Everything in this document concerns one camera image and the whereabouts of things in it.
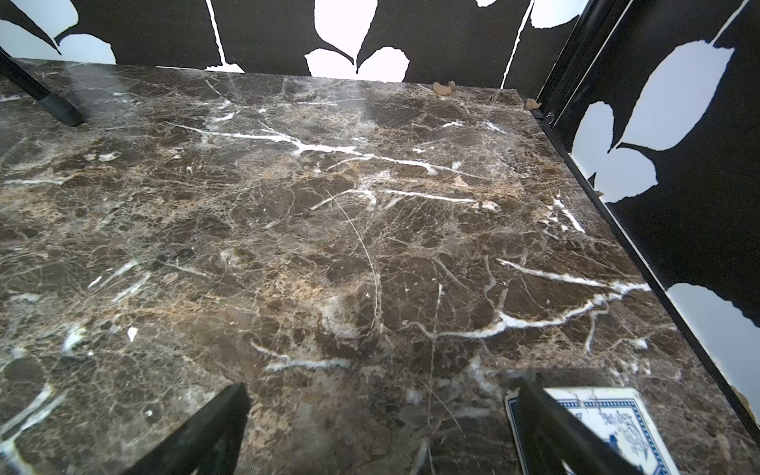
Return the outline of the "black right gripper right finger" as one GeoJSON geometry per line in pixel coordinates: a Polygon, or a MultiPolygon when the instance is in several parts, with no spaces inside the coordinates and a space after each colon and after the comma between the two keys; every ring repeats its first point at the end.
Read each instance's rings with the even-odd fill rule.
{"type": "Polygon", "coordinates": [[[637,474],[638,470],[536,382],[520,383],[518,441],[530,474],[637,474]]]}

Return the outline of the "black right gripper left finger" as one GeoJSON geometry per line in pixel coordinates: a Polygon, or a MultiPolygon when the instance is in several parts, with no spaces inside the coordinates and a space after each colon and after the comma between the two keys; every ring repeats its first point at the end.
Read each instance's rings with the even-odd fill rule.
{"type": "Polygon", "coordinates": [[[225,387],[127,474],[233,474],[251,401],[245,384],[225,387]]]}

